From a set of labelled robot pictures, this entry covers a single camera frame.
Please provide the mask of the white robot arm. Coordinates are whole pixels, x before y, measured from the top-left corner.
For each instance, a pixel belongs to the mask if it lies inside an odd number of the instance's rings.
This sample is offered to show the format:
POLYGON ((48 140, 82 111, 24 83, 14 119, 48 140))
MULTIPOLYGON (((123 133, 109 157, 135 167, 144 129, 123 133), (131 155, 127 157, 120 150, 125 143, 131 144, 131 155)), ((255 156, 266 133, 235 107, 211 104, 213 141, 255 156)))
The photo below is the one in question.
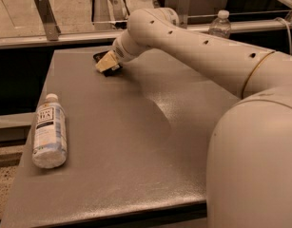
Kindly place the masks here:
POLYGON ((292 228, 292 56, 181 28, 174 9, 137 9, 99 72, 159 49, 237 98, 206 161, 208 228, 292 228))

